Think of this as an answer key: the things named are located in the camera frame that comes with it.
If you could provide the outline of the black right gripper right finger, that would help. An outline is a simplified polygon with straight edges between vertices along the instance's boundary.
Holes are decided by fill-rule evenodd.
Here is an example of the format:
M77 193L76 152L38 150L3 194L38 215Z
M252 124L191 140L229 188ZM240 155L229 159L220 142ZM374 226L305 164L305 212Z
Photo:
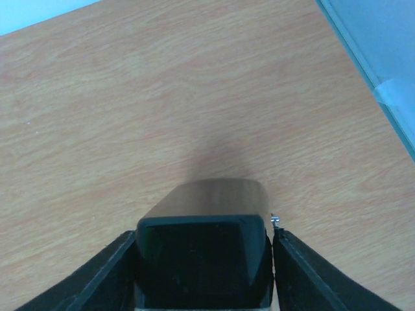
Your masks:
M275 282L281 310L397 310L310 248L274 229Z

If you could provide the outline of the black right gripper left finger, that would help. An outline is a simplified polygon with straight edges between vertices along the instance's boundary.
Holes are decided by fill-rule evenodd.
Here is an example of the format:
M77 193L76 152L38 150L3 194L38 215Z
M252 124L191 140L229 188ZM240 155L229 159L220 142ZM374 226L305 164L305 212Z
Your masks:
M133 310L134 231L126 231L71 275L18 310Z

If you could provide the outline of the black metronome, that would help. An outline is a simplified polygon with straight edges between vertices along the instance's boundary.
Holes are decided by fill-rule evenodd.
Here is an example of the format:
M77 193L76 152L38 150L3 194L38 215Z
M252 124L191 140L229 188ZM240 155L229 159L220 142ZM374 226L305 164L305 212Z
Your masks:
M270 310L268 196L253 179L175 187L136 227L136 310Z

